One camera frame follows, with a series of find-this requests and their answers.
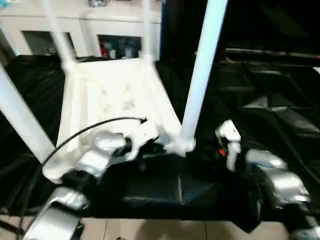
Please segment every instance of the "white cabinet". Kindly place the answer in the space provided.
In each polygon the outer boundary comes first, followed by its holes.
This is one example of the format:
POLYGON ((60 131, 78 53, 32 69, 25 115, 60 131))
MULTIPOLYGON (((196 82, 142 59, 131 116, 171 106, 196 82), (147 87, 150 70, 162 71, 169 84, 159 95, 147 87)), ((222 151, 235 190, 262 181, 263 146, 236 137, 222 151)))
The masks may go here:
MULTIPOLYGON (((106 47, 111 42, 113 44, 111 46, 112 49, 118 49, 121 44, 119 42, 124 42, 124 48, 128 48, 128 46, 129 48, 133 48, 134 56, 136 56, 136 50, 140 50, 139 46, 141 46, 141 43, 137 44, 135 42, 141 41, 141 37, 143 36, 142 22, 81 20, 81 26, 90 55, 101 57, 100 44, 106 47)), ((152 53, 154 58, 158 60, 160 55, 161 24, 152 23, 151 26, 152 53)))
MULTIPOLYGON (((102 48, 120 58, 136 57, 143 36, 141 0, 111 1, 89 7, 88 0, 51 0, 61 30, 77 57, 102 56, 102 48)), ((161 1, 151 2, 152 51, 160 55, 161 1)), ((16 54, 49 54, 54 49, 40 0, 21 0, 0 10, 0 26, 16 54)))
MULTIPOLYGON (((45 17, 1 16, 2 31, 5 32, 13 51, 22 55, 48 54, 52 48, 50 27, 45 17)), ((88 56, 80 21, 71 18, 58 18, 61 30, 65 32, 77 57, 88 56)))

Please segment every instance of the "black cloth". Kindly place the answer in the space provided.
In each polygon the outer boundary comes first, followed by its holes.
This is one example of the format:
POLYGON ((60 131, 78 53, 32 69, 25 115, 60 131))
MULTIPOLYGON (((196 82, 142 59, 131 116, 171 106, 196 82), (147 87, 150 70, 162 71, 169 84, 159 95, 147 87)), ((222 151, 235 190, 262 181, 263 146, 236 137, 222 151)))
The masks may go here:
MULTIPOLYGON (((155 65, 182 121, 193 70, 172 62, 155 65)), ((59 59, 19 56, 6 71, 56 143, 64 88, 59 59)), ((320 203, 319 184, 302 167, 320 177, 319 85, 320 75, 312 68, 215 65, 196 131, 195 150, 187 158, 171 154, 112 166, 97 187, 94 204, 86 214, 100 218, 231 220, 242 229, 251 230, 256 222, 250 214, 245 184, 215 165, 215 129, 228 119, 234 121, 248 147, 267 149, 283 158, 301 176, 316 203, 320 203)), ((0 205, 15 215, 21 207, 25 184, 38 162, 4 116, 0 129, 0 179, 5 193, 0 196, 0 205), (1 177, 2 170, 13 163, 17 167, 1 177), (18 193, 12 200, 9 196, 15 196, 14 190, 18 193)), ((36 209, 43 204, 54 187, 42 176, 29 207, 36 209)), ((269 212, 263 218, 277 220, 277 215, 269 212)))

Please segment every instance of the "red object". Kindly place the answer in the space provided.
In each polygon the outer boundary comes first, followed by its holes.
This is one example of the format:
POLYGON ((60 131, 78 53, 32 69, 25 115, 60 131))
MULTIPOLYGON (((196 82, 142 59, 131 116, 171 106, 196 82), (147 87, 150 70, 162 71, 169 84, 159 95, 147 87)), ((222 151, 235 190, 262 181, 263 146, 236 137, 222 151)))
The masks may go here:
POLYGON ((99 43, 100 43, 100 52, 101 52, 101 56, 103 57, 103 58, 108 58, 109 56, 108 56, 108 51, 107 51, 107 49, 106 49, 106 47, 104 46, 104 43, 103 43, 103 41, 99 41, 99 43))
POLYGON ((224 156, 224 157, 226 157, 227 156, 227 153, 225 152, 225 150, 223 150, 222 148, 219 148, 219 153, 222 155, 222 156, 224 156))

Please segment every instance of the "tiled floor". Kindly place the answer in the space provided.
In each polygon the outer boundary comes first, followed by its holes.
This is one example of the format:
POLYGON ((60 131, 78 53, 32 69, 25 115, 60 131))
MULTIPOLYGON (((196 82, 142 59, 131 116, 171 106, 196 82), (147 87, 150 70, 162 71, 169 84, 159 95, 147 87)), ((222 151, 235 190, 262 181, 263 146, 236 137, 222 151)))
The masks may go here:
MULTIPOLYGON (((1 220, 18 225, 18 217, 0 216, 1 220)), ((26 217, 26 227, 31 217, 26 217)), ((84 218, 81 240, 287 240, 281 223, 263 222, 247 234, 227 221, 179 221, 153 219, 84 218)), ((0 229, 0 240, 15 240, 15 235, 0 229)))

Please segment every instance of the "white pole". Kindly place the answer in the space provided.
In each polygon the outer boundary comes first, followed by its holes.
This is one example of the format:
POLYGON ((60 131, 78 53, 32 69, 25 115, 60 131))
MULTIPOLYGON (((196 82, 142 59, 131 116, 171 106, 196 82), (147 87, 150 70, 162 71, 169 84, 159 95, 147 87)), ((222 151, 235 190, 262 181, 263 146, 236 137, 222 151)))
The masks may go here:
POLYGON ((195 147, 195 133, 216 54, 228 0, 208 0, 201 36, 186 101, 178 147, 186 152, 195 147))
POLYGON ((142 54, 147 60, 152 60, 151 53, 151 14, 150 0, 142 0, 143 8, 143 38, 142 38, 142 54))
POLYGON ((65 67, 68 63, 73 63, 74 58, 71 50, 71 46, 67 41, 66 35, 61 32, 61 29, 58 25, 57 18, 54 14, 53 6, 49 0, 42 0, 42 6, 45 12, 45 15, 49 21, 51 27, 51 36, 57 47, 57 51, 62 61, 62 66, 65 67))
POLYGON ((31 152, 42 163, 55 146, 0 64, 0 110, 31 152))

